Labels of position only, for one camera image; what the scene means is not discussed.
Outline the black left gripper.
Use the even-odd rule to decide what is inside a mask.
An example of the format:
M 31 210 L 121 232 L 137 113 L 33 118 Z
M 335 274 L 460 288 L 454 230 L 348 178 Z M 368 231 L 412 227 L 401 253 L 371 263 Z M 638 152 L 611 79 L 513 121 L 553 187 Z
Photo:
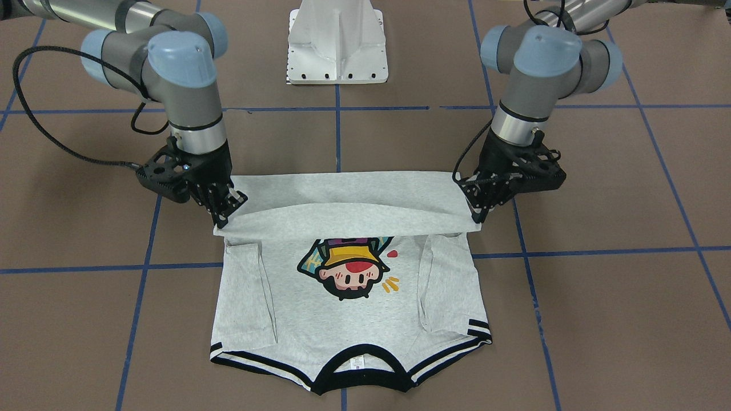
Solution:
M 491 128 L 482 128 L 460 158 L 464 159 L 482 136 L 485 142 L 475 173 L 460 179 L 460 189 L 475 223 L 483 224 L 496 206 L 504 205 L 517 194 L 556 190 L 565 182 L 567 174 L 559 165 L 561 153 L 546 148 L 545 133 L 540 128 L 530 131 L 532 142 L 525 147 L 509 144 Z

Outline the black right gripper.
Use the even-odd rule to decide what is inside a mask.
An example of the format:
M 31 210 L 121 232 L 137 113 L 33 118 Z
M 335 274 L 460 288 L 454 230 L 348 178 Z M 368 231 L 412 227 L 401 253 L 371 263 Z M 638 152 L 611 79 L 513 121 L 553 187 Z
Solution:
M 229 143 L 206 154 L 192 154 L 168 140 L 149 161 L 136 169 L 139 184 L 172 202 L 190 199 L 204 206 L 217 228 L 225 227 L 248 197 L 231 182 Z

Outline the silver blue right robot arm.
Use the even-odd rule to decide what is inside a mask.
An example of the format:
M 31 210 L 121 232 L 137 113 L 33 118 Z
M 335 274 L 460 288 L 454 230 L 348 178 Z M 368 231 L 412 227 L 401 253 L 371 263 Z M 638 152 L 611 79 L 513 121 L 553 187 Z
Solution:
M 227 52 L 222 21 L 210 13 L 185 15 L 149 1 L 3 1 L 2 20 L 39 17 L 91 29 L 78 55 L 92 78 L 140 99 L 139 115 L 151 102 L 167 117 L 165 145 L 144 164 L 100 160 L 79 154 L 53 138 L 31 111 L 20 84 L 20 66 L 42 46 L 21 52 L 13 63 L 18 99 L 39 132 L 66 153 L 99 166 L 135 172 L 139 184 L 176 203 L 204 207 L 217 228 L 225 227 L 247 197 L 231 180 L 232 162 L 214 60 Z

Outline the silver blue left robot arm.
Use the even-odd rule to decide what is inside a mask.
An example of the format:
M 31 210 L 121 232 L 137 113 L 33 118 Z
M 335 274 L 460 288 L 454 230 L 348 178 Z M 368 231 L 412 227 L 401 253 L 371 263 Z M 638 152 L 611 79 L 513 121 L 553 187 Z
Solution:
M 545 130 L 556 103 L 600 91 L 617 80 L 623 55 L 616 45 L 582 35 L 601 31 L 638 1 L 563 1 L 530 15 L 519 26 L 496 26 L 484 37 L 480 58 L 509 81 L 488 124 L 475 172 L 455 179 L 473 221 L 517 194 L 556 190 L 566 179 L 561 154 L 546 147 Z

